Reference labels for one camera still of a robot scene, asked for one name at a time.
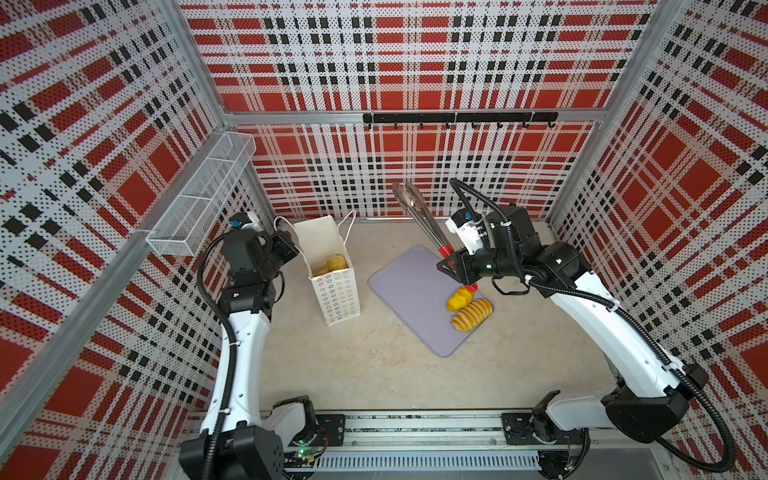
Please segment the red-handled steel tongs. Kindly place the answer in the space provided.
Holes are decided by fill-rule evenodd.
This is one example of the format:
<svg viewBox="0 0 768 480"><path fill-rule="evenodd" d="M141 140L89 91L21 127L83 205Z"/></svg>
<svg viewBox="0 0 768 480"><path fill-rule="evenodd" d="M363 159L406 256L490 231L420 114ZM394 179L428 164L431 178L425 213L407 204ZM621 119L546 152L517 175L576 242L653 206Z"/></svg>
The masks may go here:
<svg viewBox="0 0 768 480"><path fill-rule="evenodd" d="M412 181L406 180L402 183L394 182L392 184L392 191L397 203L407 215L416 221L422 231L438 249L443 259L456 252L451 241L433 216L425 197ZM467 206L467 198L465 196L461 197L461 202L463 205L462 208L467 208L473 214L479 214L472 206Z"/></svg>

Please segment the black wall hook rail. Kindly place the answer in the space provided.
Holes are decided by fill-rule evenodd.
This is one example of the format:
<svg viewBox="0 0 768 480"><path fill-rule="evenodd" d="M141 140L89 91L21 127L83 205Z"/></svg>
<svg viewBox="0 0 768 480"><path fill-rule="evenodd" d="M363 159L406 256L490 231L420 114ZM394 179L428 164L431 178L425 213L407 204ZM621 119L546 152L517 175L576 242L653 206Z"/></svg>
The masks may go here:
<svg viewBox="0 0 768 480"><path fill-rule="evenodd" d="M522 111L522 112L452 112L452 113L366 113L362 115L363 123L374 124L457 124L457 123L492 123L492 124L521 124L544 123L554 124L559 117L554 111Z"/></svg>

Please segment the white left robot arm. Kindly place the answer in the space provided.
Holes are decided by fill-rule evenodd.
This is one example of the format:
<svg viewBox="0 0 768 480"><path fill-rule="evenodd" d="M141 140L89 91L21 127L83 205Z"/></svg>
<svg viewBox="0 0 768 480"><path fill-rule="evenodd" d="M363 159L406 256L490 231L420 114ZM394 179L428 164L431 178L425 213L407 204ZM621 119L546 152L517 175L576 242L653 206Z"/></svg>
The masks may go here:
<svg viewBox="0 0 768 480"><path fill-rule="evenodd" d="M282 267L299 253L291 236L266 231L241 212L200 256L196 286L220 326L221 356L210 405L197 437L182 443L179 464L190 479L285 479L310 463L306 450L320 427L307 396L261 415L261 365Z"/></svg>

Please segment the long spiral fake bread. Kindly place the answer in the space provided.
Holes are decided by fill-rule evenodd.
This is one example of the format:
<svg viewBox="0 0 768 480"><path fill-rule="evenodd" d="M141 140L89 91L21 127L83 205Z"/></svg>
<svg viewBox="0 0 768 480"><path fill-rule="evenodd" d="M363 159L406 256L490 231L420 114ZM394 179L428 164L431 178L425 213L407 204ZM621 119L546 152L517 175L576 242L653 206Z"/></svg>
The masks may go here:
<svg viewBox="0 0 768 480"><path fill-rule="evenodd" d="M327 266L323 266L322 268L315 269L313 271L312 276L313 277L318 277L318 276L326 275L328 273L329 273L328 267Z"/></svg>

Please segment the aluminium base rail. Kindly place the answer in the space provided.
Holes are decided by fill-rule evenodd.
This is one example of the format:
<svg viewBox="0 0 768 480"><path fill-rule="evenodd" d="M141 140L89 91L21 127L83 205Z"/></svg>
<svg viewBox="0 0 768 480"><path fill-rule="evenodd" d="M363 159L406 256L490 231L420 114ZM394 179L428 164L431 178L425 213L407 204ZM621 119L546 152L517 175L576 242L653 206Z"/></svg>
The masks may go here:
<svg viewBox="0 0 768 480"><path fill-rule="evenodd" d="M542 442L527 409L320 410L310 465L287 479L542 479L575 465L576 479L685 479L656 444L609 429Z"/></svg>

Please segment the yellow pear-shaped fake bread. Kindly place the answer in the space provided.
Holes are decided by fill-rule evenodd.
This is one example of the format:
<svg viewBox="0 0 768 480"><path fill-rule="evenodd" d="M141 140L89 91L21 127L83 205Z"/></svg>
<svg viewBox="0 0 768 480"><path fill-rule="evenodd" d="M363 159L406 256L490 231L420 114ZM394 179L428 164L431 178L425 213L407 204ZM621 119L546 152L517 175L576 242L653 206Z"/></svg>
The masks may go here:
<svg viewBox="0 0 768 480"><path fill-rule="evenodd" d="M446 309L450 312L460 311L474 300L474 293L467 287L456 290L446 301Z"/></svg>

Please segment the lilac plastic tray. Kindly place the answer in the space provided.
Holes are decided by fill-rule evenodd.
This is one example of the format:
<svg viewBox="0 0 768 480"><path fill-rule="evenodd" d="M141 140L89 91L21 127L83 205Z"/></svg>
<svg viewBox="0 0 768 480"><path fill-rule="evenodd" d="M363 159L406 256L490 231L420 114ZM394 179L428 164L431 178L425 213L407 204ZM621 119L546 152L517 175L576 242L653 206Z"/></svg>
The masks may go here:
<svg viewBox="0 0 768 480"><path fill-rule="evenodd" d="M437 270L438 255L416 245L368 279L369 288L436 356L447 358L469 338L446 308L461 284Z"/></svg>

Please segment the white flowered paper bag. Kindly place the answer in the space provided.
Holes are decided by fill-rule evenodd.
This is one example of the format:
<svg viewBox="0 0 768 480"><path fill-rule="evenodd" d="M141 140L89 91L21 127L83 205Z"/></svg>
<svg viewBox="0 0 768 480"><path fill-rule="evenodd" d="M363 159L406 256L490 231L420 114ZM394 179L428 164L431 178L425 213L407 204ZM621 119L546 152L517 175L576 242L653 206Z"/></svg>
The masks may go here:
<svg viewBox="0 0 768 480"><path fill-rule="evenodd" d="M326 215L296 223L283 216L277 216L273 221L276 229L286 227L294 235L294 243L307 267L308 279L328 327L361 314L355 270L347 250L347 242L356 218L357 212L352 210L341 220ZM345 256L349 268L313 277L313 271L326 266L327 258L334 254Z"/></svg>

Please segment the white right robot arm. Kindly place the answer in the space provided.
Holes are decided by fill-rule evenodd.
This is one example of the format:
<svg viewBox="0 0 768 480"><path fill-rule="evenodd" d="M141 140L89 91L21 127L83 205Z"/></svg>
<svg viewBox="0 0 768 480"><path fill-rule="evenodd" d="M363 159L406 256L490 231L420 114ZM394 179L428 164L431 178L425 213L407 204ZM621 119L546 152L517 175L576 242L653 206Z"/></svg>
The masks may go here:
<svg viewBox="0 0 768 480"><path fill-rule="evenodd" d="M730 428L706 396L707 372L684 363L663 348L603 285L585 257L572 245L542 245L527 211L501 207L467 183L452 178L462 209L449 219L463 246L437 268L472 286L482 278L515 277L518 295L538 291L568 314L614 367L614 386L589 395L549 394L534 421L560 431L613 429L639 443L657 443L699 470L723 473L736 463ZM718 460L695 458L665 439L696 402L711 419L722 442Z"/></svg>

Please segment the sesame-coated fake bread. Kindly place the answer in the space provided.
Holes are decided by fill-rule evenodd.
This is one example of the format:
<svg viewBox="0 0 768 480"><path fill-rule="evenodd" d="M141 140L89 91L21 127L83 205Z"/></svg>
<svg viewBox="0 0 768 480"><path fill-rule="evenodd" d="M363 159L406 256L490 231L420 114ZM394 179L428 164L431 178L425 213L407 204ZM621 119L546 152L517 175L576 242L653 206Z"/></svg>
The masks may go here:
<svg viewBox="0 0 768 480"><path fill-rule="evenodd" d="M349 268L348 260L341 254L334 254L327 258L326 267L329 272L345 270Z"/></svg>

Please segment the large spiral fake bread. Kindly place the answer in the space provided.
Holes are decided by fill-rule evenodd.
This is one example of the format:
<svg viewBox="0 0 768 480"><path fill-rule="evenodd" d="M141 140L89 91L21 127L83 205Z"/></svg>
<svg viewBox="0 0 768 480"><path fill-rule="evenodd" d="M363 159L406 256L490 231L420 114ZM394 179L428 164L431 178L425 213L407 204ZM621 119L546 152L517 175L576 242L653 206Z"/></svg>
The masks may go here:
<svg viewBox="0 0 768 480"><path fill-rule="evenodd" d="M459 310L452 317L451 324L459 332L470 333L489 318L493 311L492 303L486 298L481 298Z"/></svg>

